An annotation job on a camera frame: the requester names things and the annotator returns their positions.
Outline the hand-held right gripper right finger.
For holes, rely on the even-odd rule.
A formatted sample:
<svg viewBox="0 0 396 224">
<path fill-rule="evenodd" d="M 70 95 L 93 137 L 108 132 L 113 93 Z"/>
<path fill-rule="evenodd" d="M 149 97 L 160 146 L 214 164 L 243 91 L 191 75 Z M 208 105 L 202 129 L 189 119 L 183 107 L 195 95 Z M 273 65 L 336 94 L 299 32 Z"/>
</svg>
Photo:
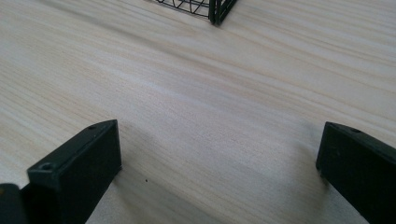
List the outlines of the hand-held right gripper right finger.
<svg viewBox="0 0 396 224">
<path fill-rule="evenodd" d="M 396 224 L 396 148 L 326 122 L 316 168 L 370 224 Z"/>
</svg>

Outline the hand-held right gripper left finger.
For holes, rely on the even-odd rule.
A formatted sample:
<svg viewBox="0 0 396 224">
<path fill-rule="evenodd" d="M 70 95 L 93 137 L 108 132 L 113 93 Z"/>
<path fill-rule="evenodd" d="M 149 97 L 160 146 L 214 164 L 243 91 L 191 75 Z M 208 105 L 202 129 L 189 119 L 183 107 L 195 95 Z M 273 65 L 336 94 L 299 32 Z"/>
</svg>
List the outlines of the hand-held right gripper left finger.
<svg viewBox="0 0 396 224">
<path fill-rule="evenodd" d="M 85 224 L 121 170 L 118 122 L 93 124 L 27 170 L 32 224 Z"/>
</svg>

